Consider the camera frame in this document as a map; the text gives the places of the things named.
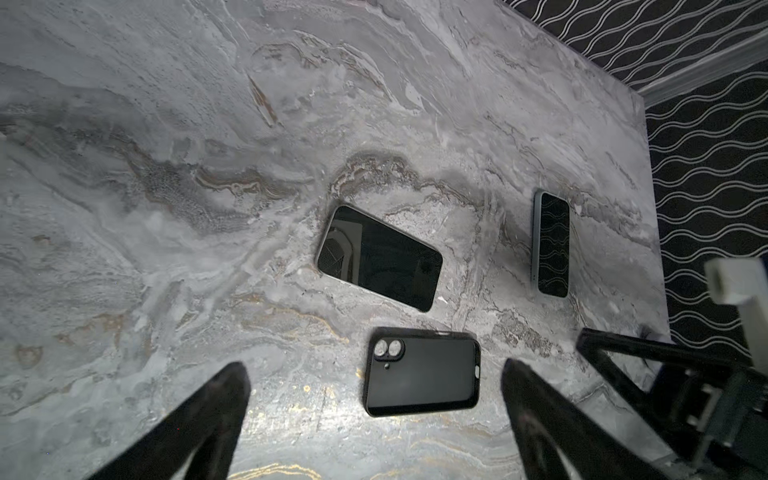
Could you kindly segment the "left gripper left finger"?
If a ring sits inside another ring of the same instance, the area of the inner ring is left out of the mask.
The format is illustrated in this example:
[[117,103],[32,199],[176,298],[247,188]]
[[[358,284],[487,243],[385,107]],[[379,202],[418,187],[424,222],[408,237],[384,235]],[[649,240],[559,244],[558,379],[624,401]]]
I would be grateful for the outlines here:
[[250,379],[231,362],[93,479],[225,479],[247,413]]

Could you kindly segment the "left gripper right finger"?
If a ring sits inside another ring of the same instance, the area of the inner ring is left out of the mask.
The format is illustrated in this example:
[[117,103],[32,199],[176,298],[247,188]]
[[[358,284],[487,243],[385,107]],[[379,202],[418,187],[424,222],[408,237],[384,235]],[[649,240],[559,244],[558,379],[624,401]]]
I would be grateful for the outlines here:
[[505,361],[501,392],[528,479],[567,479],[567,458],[583,479],[663,479],[527,364]]

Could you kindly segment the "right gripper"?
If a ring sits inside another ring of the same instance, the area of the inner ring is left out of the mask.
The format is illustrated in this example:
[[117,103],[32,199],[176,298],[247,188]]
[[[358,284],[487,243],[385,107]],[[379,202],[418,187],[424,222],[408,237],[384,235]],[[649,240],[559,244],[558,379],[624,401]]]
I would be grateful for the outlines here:
[[[635,408],[652,408],[664,439],[700,474],[767,472],[767,377],[675,344],[581,330],[577,351]],[[660,362],[650,395],[609,353]]]

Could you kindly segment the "black phone case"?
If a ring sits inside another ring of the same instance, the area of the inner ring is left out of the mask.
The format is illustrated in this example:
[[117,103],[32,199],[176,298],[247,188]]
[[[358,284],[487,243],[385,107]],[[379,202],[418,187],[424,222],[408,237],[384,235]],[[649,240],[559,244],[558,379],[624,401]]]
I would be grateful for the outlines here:
[[372,417],[464,410],[480,395],[481,348],[469,333],[378,327],[362,403]]

